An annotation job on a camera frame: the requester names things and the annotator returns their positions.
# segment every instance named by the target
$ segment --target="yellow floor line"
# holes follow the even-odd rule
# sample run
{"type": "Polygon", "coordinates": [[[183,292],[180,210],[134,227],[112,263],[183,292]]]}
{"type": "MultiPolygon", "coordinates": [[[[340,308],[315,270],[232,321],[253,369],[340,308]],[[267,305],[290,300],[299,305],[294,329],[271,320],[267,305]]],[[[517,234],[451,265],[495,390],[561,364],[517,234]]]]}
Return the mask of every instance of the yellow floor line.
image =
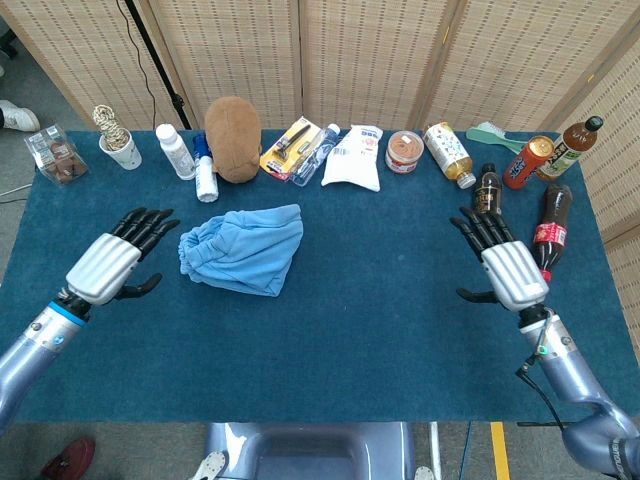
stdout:
{"type": "Polygon", "coordinates": [[[507,445],[504,441],[502,422],[491,422],[491,441],[493,442],[493,458],[496,461],[496,479],[509,480],[509,461],[507,445]]]}

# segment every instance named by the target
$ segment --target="orange can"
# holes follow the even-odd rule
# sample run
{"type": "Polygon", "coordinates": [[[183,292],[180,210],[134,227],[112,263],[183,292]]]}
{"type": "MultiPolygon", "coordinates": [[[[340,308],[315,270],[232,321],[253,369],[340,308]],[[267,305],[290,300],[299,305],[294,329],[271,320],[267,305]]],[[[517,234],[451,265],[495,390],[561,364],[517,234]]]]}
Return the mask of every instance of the orange can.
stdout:
{"type": "Polygon", "coordinates": [[[537,168],[553,155],[553,140],[544,135],[533,137],[516,155],[502,176],[504,184],[517,190],[526,185],[537,168]]]}

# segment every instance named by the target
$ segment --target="white cup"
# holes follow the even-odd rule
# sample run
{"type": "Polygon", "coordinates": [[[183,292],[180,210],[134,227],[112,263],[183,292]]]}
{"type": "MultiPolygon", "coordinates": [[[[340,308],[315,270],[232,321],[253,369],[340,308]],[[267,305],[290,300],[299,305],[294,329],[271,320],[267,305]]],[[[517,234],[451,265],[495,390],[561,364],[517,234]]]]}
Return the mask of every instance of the white cup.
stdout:
{"type": "Polygon", "coordinates": [[[140,152],[133,141],[131,132],[127,130],[127,133],[129,134],[129,141],[120,150],[109,150],[106,142],[104,141],[104,135],[100,135],[98,145],[100,145],[100,150],[113,158],[122,168],[125,170],[133,170],[140,166],[142,163],[142,157],[140,156],[140,152]]]}

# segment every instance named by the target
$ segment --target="woven panel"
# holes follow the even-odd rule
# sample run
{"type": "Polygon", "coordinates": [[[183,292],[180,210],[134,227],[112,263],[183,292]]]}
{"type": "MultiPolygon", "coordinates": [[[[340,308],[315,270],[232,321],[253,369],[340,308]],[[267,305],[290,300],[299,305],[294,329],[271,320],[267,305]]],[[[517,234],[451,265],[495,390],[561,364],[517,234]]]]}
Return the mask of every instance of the woven panel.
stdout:
{"type": "Polygon", "coordinates": [[[631,0],[470,0],[427,122],[535,130],[625,22],[631,0]]]}
{"type": "Polygon", "coordinates": [[[607,253],[633,348],[640,361],[640,238],[609,249],[607,253]]]}
{"type": "MultiPolygon", "coordinates": [[[[142,38],[124,4],[122,8],[157,100],[156,122],[181,126],[142,38]]],[[[0,11],[85,119],[95,105],[107,104],[126,128],[152,127],[152,99],[115,0],[2,0],[0,11]]]]}
{"type": "Polygon", "coordinates": [[[158,0],[152,8],[202,122],[218,97],[256,107],[263,127],[288,127],[300,114],[299,44],[292,0],[158,0]]]}
{"type": "Polygon", "coordinates": [[[640,42],[600,81],[562,125],[598,114],[604,127],[580,160],[605,240],[640,223],[640,42]]]}
{"type": "Polygon", "coordinates": [[[321,125],[406,127],[444,8],[301,0],[305,114],[321,125]]]}

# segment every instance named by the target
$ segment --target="blue cap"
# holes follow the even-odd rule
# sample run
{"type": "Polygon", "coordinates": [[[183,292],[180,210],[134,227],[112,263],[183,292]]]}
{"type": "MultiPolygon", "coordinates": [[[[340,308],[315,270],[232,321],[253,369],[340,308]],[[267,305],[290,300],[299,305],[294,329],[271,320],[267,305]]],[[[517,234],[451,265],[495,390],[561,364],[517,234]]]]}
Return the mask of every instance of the blue cap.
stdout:
{"type": "Polygon", "coordinates": [[[211,150],[207,144],[207,137],[204,133],[199,133],[193,137],[193,151],[196,157],[210,157],[211,150]]]}

